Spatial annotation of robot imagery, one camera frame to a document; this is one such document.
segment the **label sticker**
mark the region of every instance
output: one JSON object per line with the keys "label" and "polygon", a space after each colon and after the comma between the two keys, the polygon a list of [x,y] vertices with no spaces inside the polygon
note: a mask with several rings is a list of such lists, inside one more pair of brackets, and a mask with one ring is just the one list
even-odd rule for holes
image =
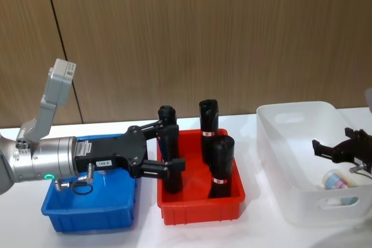
{"label": "label sticker", "polygon": [[106,161],[97,161],[95,162],[97,167],[109,167],[112,166],[111,160],[106,160]]}
{"label": "label sticker", "polygon": [[91,142],[88,141],[78,142],[75,156],[85,156],[87,155],[87,153],[91,151],[91,149],[92,149]]}
{"label": "label sticker", "polygon": [[203,136],[214,136],[214,132],[204,132],[202,131]]}
{"label": "label sticker", "polygon": [[217,179],[217,178],[214,178],[214,177],[212,177],[212,181],[216,184],[226,184],[227,183],[227,179]]}
{"label": "label sticker", "polygon": [[74,72],[75,72],[75,64],[74,63],[71,63],[69,62],[69,64],[67,64],[67,71],[66,71],[66,74],[68,76],[74,76]]}
{"label": "label sticker", "polygon": [[87,149],[87,153],[91,153],[91,149],[92,149],[92,143],[91,142],[88,142],[88,145],[87,145],[86,149]]}

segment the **red label band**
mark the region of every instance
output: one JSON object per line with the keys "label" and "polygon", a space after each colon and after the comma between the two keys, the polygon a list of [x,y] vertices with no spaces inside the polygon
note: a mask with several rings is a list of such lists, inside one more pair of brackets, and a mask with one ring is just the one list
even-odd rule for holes
{"label": "red label band", "polygon": [[221,180],[221,179],[217,179],[217,178],[214,178],[214,177],[212,177],[212,181],[216,184],[226,184],[227,183],[227,179]]}
{"label": "red label band", "polygon": [[214,136],[214,132],[204,132],[202,131],[203,136]]}

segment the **red plastic bin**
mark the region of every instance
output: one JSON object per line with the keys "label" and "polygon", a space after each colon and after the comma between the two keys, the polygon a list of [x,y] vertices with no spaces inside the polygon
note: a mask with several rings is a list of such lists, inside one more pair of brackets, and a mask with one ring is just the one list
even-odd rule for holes
{"label": "red plastic bin", "polygon": [[[220,135],[227,135],[224,129]],[[158,180],[158,206],[166,225],[239,218],[239,207],[245,199],[244,188],[235,163],[232,167],[231,197],[208,199],[212,175],[202,161],[201,131],[180,131],[178,140],[180,157],[185,158],[186,170],[182,172],[183,189],[176,194],[165,191],[164,182]],[[162,155],[158,147],[158,161]]]}

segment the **black cap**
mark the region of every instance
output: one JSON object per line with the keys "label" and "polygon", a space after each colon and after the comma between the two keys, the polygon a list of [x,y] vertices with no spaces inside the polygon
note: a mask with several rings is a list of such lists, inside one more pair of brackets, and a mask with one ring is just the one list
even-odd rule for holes
{"label": "black cap", "polygon": [[218,132],[219,104],[217,100],[207,99],[199,103],[201,130],[205,132]]}
{"label": "black cap", "polygon": [[158,110],[158,116],[164,126],[177,124],[176,110],[171,106],[161,106]]}

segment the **green indicator light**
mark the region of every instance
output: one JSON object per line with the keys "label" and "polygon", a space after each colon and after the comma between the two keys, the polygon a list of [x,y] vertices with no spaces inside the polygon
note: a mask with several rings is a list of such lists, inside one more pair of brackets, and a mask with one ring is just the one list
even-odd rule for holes
{"label": "green indicator light", "polygon": [[52,174],[46,174],[46,175],[44,176],[44,179],[52,180],[52,179],[54,179],[54,175],[52,175]]}

